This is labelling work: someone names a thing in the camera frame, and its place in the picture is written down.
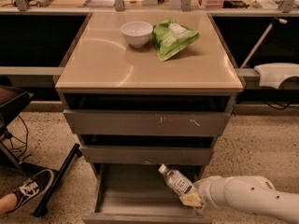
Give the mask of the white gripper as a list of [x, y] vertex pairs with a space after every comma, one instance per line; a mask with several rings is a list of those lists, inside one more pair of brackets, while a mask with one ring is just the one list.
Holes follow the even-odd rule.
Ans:
[[197, 188], [197, 191], [183, 194], [179, 197], [180, 201], [190, 207], [201, 208], [204, 206], [220, 208], [213, 200], [211, 194], [211, 187], [215, 180], [220, 179], [218, 175], [209, 176], [207, 178], [199, 179], [193, 184]]

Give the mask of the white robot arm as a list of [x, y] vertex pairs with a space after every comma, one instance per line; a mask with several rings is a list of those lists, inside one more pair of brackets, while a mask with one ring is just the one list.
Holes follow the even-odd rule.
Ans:
[[193, 185], [194, 191], [180, 197], [186, 206], [231, 207], [241, 213], [299, 224], [299, 195], [277, 191], [263, 176], [210, 176]]

